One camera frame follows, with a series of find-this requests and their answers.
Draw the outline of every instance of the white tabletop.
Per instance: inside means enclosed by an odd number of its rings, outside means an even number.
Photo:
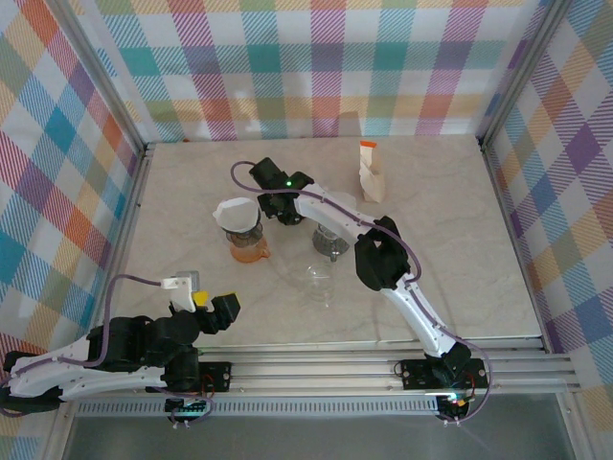
[[[357,198],[360,212],[388,215],[423,266],[420,286],[442,319],[465,337],[535,336],[540,330],[488,172],[471,136],[376,139],[387,196],[366,203],[359,185],[359,139],[295,139],[158,145],[153,153],[126,272],[155,279],[197,269],[212,296],[235,291],[237,322],[202,334],[198,345],[415,338],[396,308],[355,275],[352,249],[334,266],[326,307],[312,300],[307,268],[315,224],[285,227],[264,218],[272,256],[235,261],[212,212],[235,196],[256,196],[230,178],[238,160],[270,156],[288,174],[302,171],[330,191]],[[248,167],[238,171],[256,186]],[[116,315],[168,315],[168,293],[124,284]]]

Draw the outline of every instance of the plaid fabric backdrop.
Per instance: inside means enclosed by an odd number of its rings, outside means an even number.
[[[0,11],[4,362],[88,327],[136,153],[43,0],[0,0]],[[46,417],[0,416],[0,458],[33,458]]]
[[[538,5],[534,10],[533,16],[531,17],[530,22],[528,23],[528,26],[526,27],[526,30],[521,37],[521,40],[519,40],[517,48],[515,48],[515,52],[513,53],[511,60],[507,64],[505,73],[502,79],[500,79],[498,86],[496,87],[496,92],[489,101],[486,114],[483,117],[483,120],[481,120],[479,127],[477,128],[476,134],[478,138],[483,137],[489,125],[491,124],[491,120],[496,113],[498,106],[501,103],[502,97],[509,89],[511,82],[515,77],[515,73],[517,71],[519,63],[527,57],[527,53],[529,51],[528,45],[533,39],[534,34],[536,33],[538,26],[540,25],[545,15],[547,7],[552,3],[552,1],[553,0],[539,0]]]
[[[144,137],[176,142],[475,132],[537,2],[72,5]]]
[[[556,352],[613,458],[613,2],[576,1],[495,142]]]

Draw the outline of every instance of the purple cable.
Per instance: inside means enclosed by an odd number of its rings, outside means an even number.
[[[294,190],[294,189],[265,190],[265,189],[256,189],[254,187],[249,187],[247,185],[244,185],[243,183],[241,183],[237,179],[237,175],[235,173],[235,169],[238,166],[241,166],[241,165],[256,166],[256,164],[253,161],[242,160],[242,161],[238,161],[234,165],[232,165],[232,168],[230,169],[230,175],[232,176],[232,180],[234,181],[235,184],[237,184],[242,189],[244,189],[244,190],[246,190],[248,192],[256,193],[256,194],[262,194],[262,193],[264,193],[264,194],[271,194],[271,195],[274,195],[274,194],[299,194],[299,195],[305,195],[305,196],[310,196],[311,198],[319,199],[319,200],[327,203],[328,205],[330,205],[331,207],[333,207],[337,211],[340,211],[341,213],[343,213],[345,216],[347,216],[351,220],[357,222],[358,225],[364,225],[364,226],[371,227],[371,228],[374,228],[376,230],[379,230],[379,231],[385,233],[386,235],[392,237],[394,240],[396,240],[402,246],[402,248],[407,252],[407,254],[409,254],[411,259],[413,259],[413,262],[415,263],[415,270],[416,270],[415,276],[413,278],[411,278],[410,280],[406,280],[406,282],[405,282],[405,286],[406,287],[408,287],[408,285],[410,283],[415,283],[419,278],[421,278],[421,264],[420,264],[420,261],[418,260],[418,257],[416,256],[415,252],[413,252],[413,249],[411,249],[411,247],[409,247],[409,245],[406,242],[404,242],[404,240],[401,237],[399,237],[397,234],[395,234],[391,230],[388,230],[387,228],[382,227],[380,225],[376,225],[375,223],[366,222],[366,221],[360,219],[358,216],[355,216],[354,214],[350,213],[349,211],[344,209],[342,206],[339,206],[338,204],[334,203],[333,201],[330,201],[329,199],[327,199],[326,197],[318,195],[318,194],[315,194],[313,192],[309,192],[309,191],[306,191],[306,190]],[[461,337],[458,337],[457,335],[455,335],[454,333],[449,331],[446,327],[444,327],[442,324],[439,324],[439,322],[436,320],[436,318],[434,316],[432,316],[430,314],[430,312],[421,304],[420,299],[418,299],[418,297],[415,294],[415,292],[413,290],[410,290],[410,292],[411,292],[411,296],[413,297],[413,300],[417,304],[417,306],[420,309],[421,313],[423,313],[423,315],[428,319],[428,321],[430,321],[432,323],[432,325],[435,328],[439,329],[443,334],[453,338],[457,342],[460,342],[463,345],[466,345],[468,348],[472,348],[473,350],[476,350],[479,353],[481,353],[483,355],[484,360],[486,361],[486,364],[488,365],[489,380],[488,380],[488,389],[486,390],[486,394],[484,395],[484,397],[481,400],[481,402],[479,403],[479,405],[477,405],[477,407],[470,414],[466,415],[466,417],[464,417],[462,419],[463,421],[470,420],[472,417],[474,417],[483,408],[483,406],[485,405],[485,403],[489,399],[489,392],[491,391],[491,376],[492,376],[492,373],[491,373],[492,367],[491,367],[491,361],[489,360],[489,356],[488,356],[488,354],[483,349],[481,349],[477,345],[475,345],[475,344],[473,344],[473,343],[471,343],[471,342],[469,342],[467,340],[464,340]]]
[[[108,339],[109,339],[109,334],[110,334],[109,329],[110,329],[110,322],[111,322],[111,299],[113,298],[113,290],[115,289],[115,285],[121,279],[136,281],[144,285],[162,286],[159,281],[146,280],[144,278],[139,278],[138,276],[134,276],[134,275],[126,275],[122,273],[122,274],[114,276],[111,279],[110,283],[108,284],[108,289],[106,290],[106,297],[104,298],[104,320],[102,322],[102,350],[101,350],[100,356],[95,361],[79,361],[77,359],[71,359],[69,357],[58,356],[57,357],[58,362],[64,362],[66,364],[74,364],[76,366],[83,366],[83,367],[96,367],[104,362],[104,360],[106,359],[106,354],[108,353]],[[18,377],[24,372],[28,372],[30,369],[34,369],[35,367],[42,366],[50,362],[53,362],[53,359],[50,357],[46,359],[42,359],[37,362],[33,362],[32,364],[28,364],[27,366],[24,366],[18,371],[15,371],[15,375]],[[4,387],[4,385],[9,383],[11,379],[12,379],[12,375],[8,375],[5,379],[0,381],[0,388]],[[9,417],[13,419],[27,415],[27,414],[22,414],[19,412],[7,412],[5,409],[2,409],[2,408],[0,408],[0,414],[4,415],[5,417]]]
[[[237,179],[237,175],[235,174],[235,169],[238,166],[240,166],[240,165],[256,166],[256,164],[253,161],[244,161],[243,160],[243,161],[238,161],[237,163],[232,165],[232,168],[230,169],[230,175],[232,176],[232,180],[234,180],[234,183],[237,184],[242,189],[244,189],[244,190],[246,190],[248,192],[254,192],[256,194],[272,194],[272,195],[274,195],[274,194],[298,194],[298,195],[310,196],[311,198],[319,199],[322,202],[330,205],[336,211],[339,211],[339,212],[343,213],[349,219],[353,220],[354,222],[357,222],[358,225],[364,225],[365,227],[374,228],[375,230],[383,232],[386,235],[388,235],[389,237],[391,237],[394,240],[396,240],[402,246],[402,248],[409,254],[411,259],[413,259],[413,262],[415,264],[415,276],[411,280],[408,280],[408,281],[409,282],[414,282],[414,281],[417,281],[419,278],[421,278],[421,264],[420,264],[420,261],[418,260],[418,257],[416,256],[415,252],[413,252],[413,249],[411,249],[409,247],[409,245],[406,242],[404,242],[402,240],[402,238],[399,237],[393,231],[391,231],[391,230],[389,230],[389,229],[387,229],[385,227],[382,227],[380,225],[377,225],[375,223],[366,222],[366,221],[362,220],[361,218],[359,218],[358,216],[350,213],[349,211],[347,211],[342,206],[339,206],[334,201],[331,201],[331,200],[327,199],[324,196],[317,195],[317,194],[315,194],[313,192],[309,192],[307,190],[294,190],[294,189],[265,190],[265,189],[256,189],[254,187],[249,187],[247,185],[244,185],[243,183],[241,183]]]

